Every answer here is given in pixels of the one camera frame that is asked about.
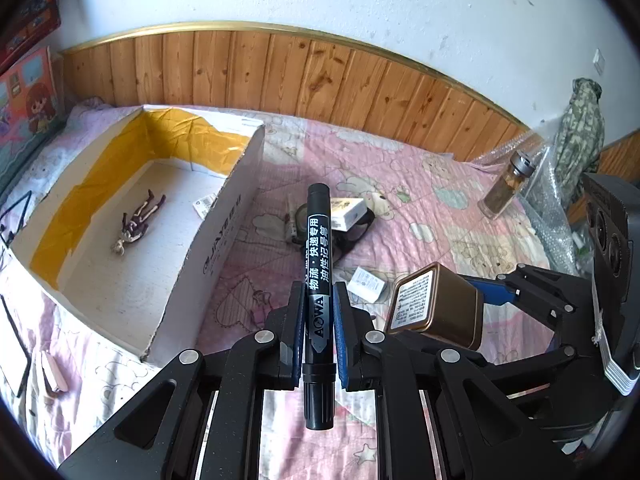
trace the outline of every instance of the star print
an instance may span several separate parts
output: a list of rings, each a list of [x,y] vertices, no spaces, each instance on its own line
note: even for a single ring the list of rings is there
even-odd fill
[[[367,444],[365,444],[362,451],[357,451],[353,455],[358,457],[358,465],[362,465],[365,462],[375,462],[376,451],[377,448],[371,449]]]

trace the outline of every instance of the yellow packing tape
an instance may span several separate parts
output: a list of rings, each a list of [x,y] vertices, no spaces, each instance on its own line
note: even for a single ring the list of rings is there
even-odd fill
[[[143,111],[111,139],[63,200],[33,253],[31,270],[57,290],[62,264],[93,215],[149,161],[179,158],[229,175],[249,140],[219,132],[202,117],[178,108]]]

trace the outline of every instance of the figurine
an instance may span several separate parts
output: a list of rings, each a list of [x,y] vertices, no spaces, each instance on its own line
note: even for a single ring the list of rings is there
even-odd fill
[[[134,211],[133,215],[131,216],[131,220],[127,222],[126,213],[124,213],[124,215],[122,216],[122,232],[120,233],[120,238],[118,238],[118,241],[116,241],[113,247],[111,247],[111,250],[114,253],[119,254],[120,256],[124,254],[125,243],[132,244],[136,240],[140,240],[140,238],[145,235],[146,230],[149,228],[149,224],[147,224],[146,221],[153,213],[160,209],[160,206],[166,200],[166,195],[162,195],[158,203],[147,211],[146,208],[155,198],[150,189],[148,190],[148,192],[149,197],[138,209]]]

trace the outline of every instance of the bottle lid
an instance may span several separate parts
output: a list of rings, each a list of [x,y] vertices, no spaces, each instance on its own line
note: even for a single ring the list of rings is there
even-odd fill
[[[521,152],[520,150],[516,150],[513,155],[511,155],[510,161],[511,164],[513,164],[513,167],[527,178],[533,175],[533,172],[536,171],[536,165],[529,158],[529,155]]]

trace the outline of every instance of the camouflage fabric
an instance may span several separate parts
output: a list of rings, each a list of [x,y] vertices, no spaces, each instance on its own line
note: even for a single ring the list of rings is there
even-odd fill
[[[556,181],[562,208],[576,202],[584,190],[583,172],[595,172],[604,143],[604,119],[598,100],[602,88],[591,79],[574,80],[574,94],[556,134]]]

